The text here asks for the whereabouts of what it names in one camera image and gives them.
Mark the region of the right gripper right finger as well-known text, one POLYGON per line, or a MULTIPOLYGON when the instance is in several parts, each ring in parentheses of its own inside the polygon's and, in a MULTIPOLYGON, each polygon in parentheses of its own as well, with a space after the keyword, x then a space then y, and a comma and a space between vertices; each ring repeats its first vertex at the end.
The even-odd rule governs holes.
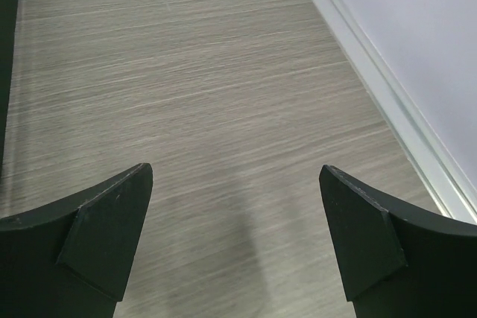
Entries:
POLYGON ((475 317, 476 225, 444 217, 325 165, 323 207, 357 317, 475 317))

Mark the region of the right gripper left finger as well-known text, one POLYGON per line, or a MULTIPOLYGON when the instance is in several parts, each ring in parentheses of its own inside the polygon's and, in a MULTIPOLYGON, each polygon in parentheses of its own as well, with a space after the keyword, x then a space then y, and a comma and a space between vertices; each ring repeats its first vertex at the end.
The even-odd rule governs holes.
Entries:
POLYGON ((2 317, 112 317, 122 301, 153 188, 142 163, 1 219, 2 317))

